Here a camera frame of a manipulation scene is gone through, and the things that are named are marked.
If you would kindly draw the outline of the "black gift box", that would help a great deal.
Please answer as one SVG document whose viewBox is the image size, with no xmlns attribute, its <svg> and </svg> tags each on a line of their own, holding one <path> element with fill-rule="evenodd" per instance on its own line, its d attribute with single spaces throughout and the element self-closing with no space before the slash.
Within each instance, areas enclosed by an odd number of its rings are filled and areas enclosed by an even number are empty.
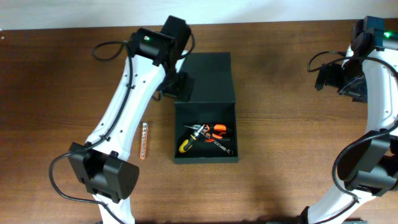
<svg viewBox="0 0 398 224">
<path fill-rule="evenodd" d="M 189 101 L 178 101 L 175 106 L 175 152 L 176 164 L 237 163 L 239 161 L 236 129 L 236 97 L 231 73 L 229 53 L 196 53 L 188 56 L 182 67 L 195 80 Z M 181 143 L 189 137 L 194 124 L 223 124 L 233 130 L 230 141 L 218 141 L 233 151 L 230 156 L 213 142 L 204 143 L 204 137 L 193 143 L 187 152 L 178 151 Z"/>
</svg>

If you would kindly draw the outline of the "orange bit holder strip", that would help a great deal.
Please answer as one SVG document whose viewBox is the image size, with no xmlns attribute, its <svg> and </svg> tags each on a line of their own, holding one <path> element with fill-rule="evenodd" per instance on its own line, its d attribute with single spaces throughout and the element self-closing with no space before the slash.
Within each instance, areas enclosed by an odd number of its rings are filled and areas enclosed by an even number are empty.
<svg viewBox="0 0 398 224">
<path fill-rule="evenodd" d="M 141 132 L 141 148 L 140 148 L 140 159 L 145 160 L 147 154 L 147 134 L 148 134 L 148 123 L 142 123 L 142 132 Z"/>
</svg>

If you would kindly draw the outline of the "yellow black screwdriver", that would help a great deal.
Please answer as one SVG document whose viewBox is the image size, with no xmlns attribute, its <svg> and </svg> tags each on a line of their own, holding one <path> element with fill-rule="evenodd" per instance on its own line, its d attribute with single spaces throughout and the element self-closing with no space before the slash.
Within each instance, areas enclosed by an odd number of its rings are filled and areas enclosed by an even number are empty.
<svg viewBox="0 0 398 224">
<path fill-rule="evenodd" d="M 180 153 L 187 152 L 192 146 L 193 143 L 198 139 L 201 131 L 205 125 L 196 125 L 196 126 L 189 126 L 189 128 L 193 129 L 193 132 L 189 135 L 187 139 L 185 139 L 178 148 Z"/>
</svg>

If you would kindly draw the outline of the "orange black long-nose pliers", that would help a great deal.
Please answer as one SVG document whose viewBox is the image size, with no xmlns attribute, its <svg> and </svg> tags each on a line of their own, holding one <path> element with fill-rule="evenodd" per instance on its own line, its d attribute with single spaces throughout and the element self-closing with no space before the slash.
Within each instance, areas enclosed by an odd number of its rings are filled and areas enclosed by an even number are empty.
<svg viewBox="0 0 398 224">
<path fill-rule="evenodd" d="M 205 127 L 201 131 L 200 135 L 204 137 L 204 140 L 206 138 L 215 138 L 216 141 L 230 141 L 232 133 L 233 130 L 227 128 L 223 124 L 205 124 Z"/>
</svg>

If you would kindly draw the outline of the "silver ring wrench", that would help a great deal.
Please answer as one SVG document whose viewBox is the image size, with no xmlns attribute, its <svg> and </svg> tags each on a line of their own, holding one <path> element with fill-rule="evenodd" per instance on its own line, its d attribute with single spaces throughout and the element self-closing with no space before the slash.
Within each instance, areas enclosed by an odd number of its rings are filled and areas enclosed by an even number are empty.
<svg viewBox="0 0 398 224">
<path fill-rule="evenodd" d="M 214 141 L 213 142 L 215 145 L 217 145 L 220 149 L 222 149 L 224 152 L 226 152 L 227 154 L 229 154 L 230 156 L 233 155 L 233 151 L 231 151 L 230 149 L 227 149 L 226 147 L 224 147 L 221 143 L 219 143 L 218 141 Z"/>
</svg>

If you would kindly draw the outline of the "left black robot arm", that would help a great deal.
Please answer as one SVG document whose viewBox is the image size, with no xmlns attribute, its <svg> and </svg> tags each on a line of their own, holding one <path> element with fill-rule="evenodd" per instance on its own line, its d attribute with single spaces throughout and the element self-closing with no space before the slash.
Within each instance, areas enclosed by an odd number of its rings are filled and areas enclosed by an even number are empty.
<svg viewBox="0 0 398 224">
<path fill-rule="evenodd" d="M 73 143 L 68 160 L 92 203 L 99 206 L 102 223 L 134 223 L 130 198 L 139 168 L 128 163 L 134 133 L 156 91 L 179 81 L 179 70 L 193 40 L 189 25 L 169 16 L 158 32 L 140 28 L 123 43 L 126 64 L 112 100 L 84 145 Z"/>
</svg>

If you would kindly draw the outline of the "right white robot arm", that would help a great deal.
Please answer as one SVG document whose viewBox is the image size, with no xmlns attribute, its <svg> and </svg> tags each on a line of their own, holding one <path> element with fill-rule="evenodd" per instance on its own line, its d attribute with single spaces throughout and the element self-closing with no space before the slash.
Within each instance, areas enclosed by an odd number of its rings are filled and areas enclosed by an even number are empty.
<svg viewBox="0 0 398 224">
<path fill-rule="evenodd" d="M 367 104 L 365 134 L 337 155 L 332 187 L 296 223 L 349 223 L 360 206 L 397 190 L 397 32 L 387 30 L 384 19 L 366 16 L 353 25 L 350 46 L 339 55 L 307 70 L 318 72 L 317 90 L 332 86 Z"/>
</svg>

